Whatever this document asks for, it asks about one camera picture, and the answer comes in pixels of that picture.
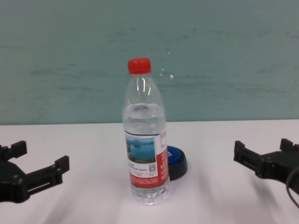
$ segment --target blue lid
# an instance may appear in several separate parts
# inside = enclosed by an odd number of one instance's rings
[[[168,150],[168,166],[174,165],[178,162],[180,162],[182,157],[182,152],[178,148],[175,148],[173,146],[167,146]]]

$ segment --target qr code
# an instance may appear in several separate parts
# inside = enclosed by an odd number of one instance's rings
[[[149,171],[150,171],[150,172],[154,172],[154,171],[156,171],[156,165],[155,165],[155,164],[150,164],[150,165],[149,165]]]

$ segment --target bottle cap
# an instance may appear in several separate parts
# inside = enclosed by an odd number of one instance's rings
[[[188,170],[185,154],[179,148],[167,146],[168,150],[168,171],[170,181],[174,181],[182,176]]]
[[[132,75],[150,73],[150,59],[146,57],[132,58],[128,61],[128,70]]]

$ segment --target white table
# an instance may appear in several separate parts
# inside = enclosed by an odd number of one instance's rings
[[[299,120],[168,123],[168,145],[185,152],[189,170],[171,182],[168,201],[148,207],[131,197],[122,124],[0,126],[2,145],[27,141],[28,154],[13,160],[26,173],[63,155],[71,166],[62,185],[0,203],[0,223],[297,224],[285,185],[233,156],[235,140],[260,154],[279,150],[281,138],[299,143],[298,128]]]

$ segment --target water bottle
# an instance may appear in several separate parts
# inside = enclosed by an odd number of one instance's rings
[[[169,192],[165,111],[148,58],[128,61],[122,121],[134,198],[145,205],[162,202]]]

